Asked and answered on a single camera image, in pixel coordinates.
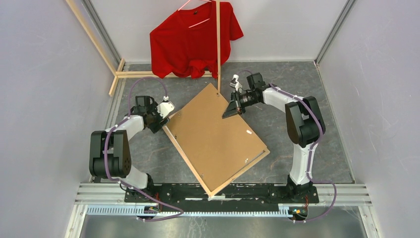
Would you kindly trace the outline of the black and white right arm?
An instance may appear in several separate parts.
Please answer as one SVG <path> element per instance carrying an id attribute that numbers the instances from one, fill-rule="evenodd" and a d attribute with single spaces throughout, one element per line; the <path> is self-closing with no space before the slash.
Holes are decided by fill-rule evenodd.
<path id="1" fill-rule="evenodd" d="M 274 84 L 267 84 L 260 73 L 247 76 L 249 89 L 244 90 L 235 74 L 229 83 L 233 88 L 223 119 L 244 114 L 246 107 L 263 103 L 285 113 L 289 139 L 294 144 L 292 169 L 285 187 L 286 196 L 299 202 L 310 192 L 312 162 L 325 124 L 315 97 L 300 97 L 288 93 Z"/>

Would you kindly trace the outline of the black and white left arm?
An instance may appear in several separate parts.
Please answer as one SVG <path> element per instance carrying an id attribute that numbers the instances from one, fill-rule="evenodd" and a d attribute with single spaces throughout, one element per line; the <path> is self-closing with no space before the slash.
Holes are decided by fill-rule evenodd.
<path id="1" fill-rule="evenodd" d="M 92 132 L 90 138 L 89 172 L 98 179 L 108 179 L 142 201 L 157 198 L 151 176 L 132 165 L 129 141 L 149 129 L 157 133 L 169 122 L 175 105 L 168 96 L 158 103 L 151 96 L 137 96 L 135 105 L 118 124 Z"/>

